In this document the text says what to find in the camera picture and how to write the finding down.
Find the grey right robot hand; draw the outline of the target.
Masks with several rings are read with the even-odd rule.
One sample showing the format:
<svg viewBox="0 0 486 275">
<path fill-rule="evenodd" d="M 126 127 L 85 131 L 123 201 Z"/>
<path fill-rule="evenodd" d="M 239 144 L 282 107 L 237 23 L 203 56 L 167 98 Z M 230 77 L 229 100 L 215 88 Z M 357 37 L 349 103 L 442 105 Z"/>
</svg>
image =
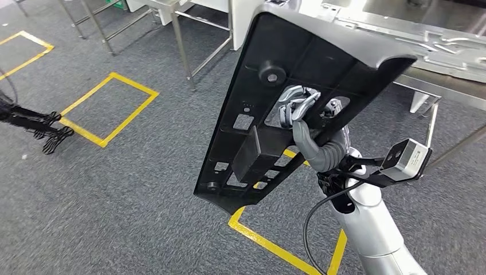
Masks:
<svg viewBox="0 0 486 275">
<path fill-rule="evenodd" d="M 282 128 L 292 131 L 293 141 L 310 166 L 326 172 L 338 166 L 350 147 L 349 131 L 343 127 L 335 132 L 322 146 L 317 145 L 304 121 L 307 111 L 320 98 L 316 89 L 301 85 L 286 88 L 279 97 L 279 121 Z"/>
</svg>

